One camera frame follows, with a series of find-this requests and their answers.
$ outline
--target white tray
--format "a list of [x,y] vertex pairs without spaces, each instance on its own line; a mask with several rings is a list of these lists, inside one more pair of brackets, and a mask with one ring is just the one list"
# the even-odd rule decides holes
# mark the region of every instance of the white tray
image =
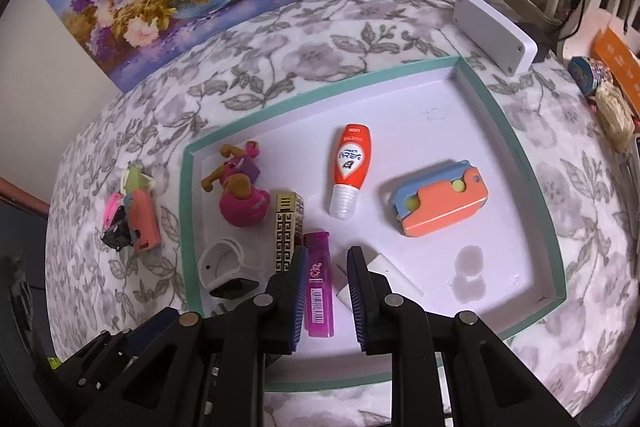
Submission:
[[[370,128],[372,161],[356,216],[339,221],[327,210],[335,144],[347,123]],[[260,143],[257,185],[272,194],[272,208],[260,225],[236,229],[218,210],[220,184],[207,193],[200,179],[224,160],[218,152],[223,143],[241,146],[248,139]],[[399,184],[417,172],[463,159],[482,174],[489,191],[485,206],[418,239],[401,235],[389,202]],[[235,238],[246,261],[262,267],[264,288],[274,263],[274,195],[288,190],[305,201],[305,232],[330,232],[334,264],[344,265],[353,245],[370,257],[382,252],[424,292],[420,304],[431,312],[453,316],[471,309],[507,338],[566,297],[558,241],[533,171],[494,98],[462,58],[415,62],[305,92],[188,146],[180,179],[180,222],[191,310],[204,316],[220,313],[219,301],[198,283],[196,264],[223,237]],[[453,281],[462,261],[456,264],[458,253],[471,245],[483,253],[486,292],[466,301],[475,292]],[[333,274],[336,293],[346,278],[335,266]],[[227,309],[234,304],[224,302]],[[390,357],[360,352],[351,312],[336,298],[334,321],[331,339],[312,339],[303,330],[297,352],[268,369],[268,390],[335,389],[390,379]]]

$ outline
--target white bottle cap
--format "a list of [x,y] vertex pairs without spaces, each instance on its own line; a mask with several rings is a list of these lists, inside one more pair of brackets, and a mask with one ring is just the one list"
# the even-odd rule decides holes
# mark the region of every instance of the white bottle cap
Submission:
[[351,185],[334,185],[331,194],[331,204],[329,204],[329,214],[336,219],[351,219],[356,212],[356,200],[358,199],[358,189]]

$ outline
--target yellow button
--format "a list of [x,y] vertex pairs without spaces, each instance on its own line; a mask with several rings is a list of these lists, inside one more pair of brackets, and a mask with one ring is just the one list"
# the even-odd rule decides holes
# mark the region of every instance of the yellow button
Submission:
[[462,180],[452,181],[451,186],[453,187],[453,190],[455,190],[456,192],[464,192],[466,189],[465,182],[463,182]]
[[413,196],[409,196],[404,200],[404,206],[409,212],[415,212],[420,208],[420,198],[418,194],[414,194]]

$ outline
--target orange bottle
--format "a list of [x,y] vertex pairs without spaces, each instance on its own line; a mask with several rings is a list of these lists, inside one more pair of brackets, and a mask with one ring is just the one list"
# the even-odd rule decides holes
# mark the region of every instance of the orange bottle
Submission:
[[329,214],[351,219],[356,210],[358,192],[371,162],[371,135],[365,125],[350,123],[342,132],[335,153],[334,191]]

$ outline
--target white eraser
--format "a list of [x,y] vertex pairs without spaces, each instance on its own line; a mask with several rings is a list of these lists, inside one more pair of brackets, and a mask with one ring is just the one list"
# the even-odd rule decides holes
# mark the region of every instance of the white eraser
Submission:
[[483,0],[457,0],[453,21],[507,76],[529,70],[538,45]]
[[[380,273],[380,275],[384,275],[386,280],[389,282],[389,286],[391,286],[391,291],[393,293],[398,293],[408,299],[420,304],[422,301],[422,296],[424,295],[420,289],[412,283],[406,275],[404,275],[396,266],[394,266],[391,261],[389,261],[384,255],[379,253],[373,261],[367,264],[367,268],[369,271]],[[351,295],[349,293],[349,285],[345,286],[340,290],[337,294],[337,298],[340,299],[340,302],[347,306],[348,309],[351,310]]]

